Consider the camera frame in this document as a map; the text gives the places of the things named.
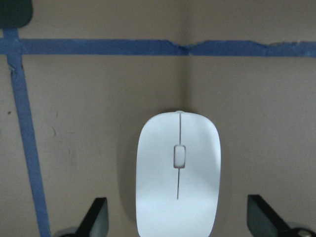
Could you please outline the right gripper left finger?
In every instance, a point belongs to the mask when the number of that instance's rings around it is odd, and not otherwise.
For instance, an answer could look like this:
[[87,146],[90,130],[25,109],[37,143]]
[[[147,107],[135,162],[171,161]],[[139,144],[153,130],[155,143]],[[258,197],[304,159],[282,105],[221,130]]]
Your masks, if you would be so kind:
[[106,197],[96,198],[76,231],[77,237],[106,237],[109,230]]

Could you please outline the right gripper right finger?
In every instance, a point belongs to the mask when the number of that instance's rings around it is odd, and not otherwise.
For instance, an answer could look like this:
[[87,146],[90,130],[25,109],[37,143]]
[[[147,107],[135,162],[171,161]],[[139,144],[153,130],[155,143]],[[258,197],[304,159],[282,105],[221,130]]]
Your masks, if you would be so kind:
[[260,195],[247,197],[247,227],[253,237],[298,237]]

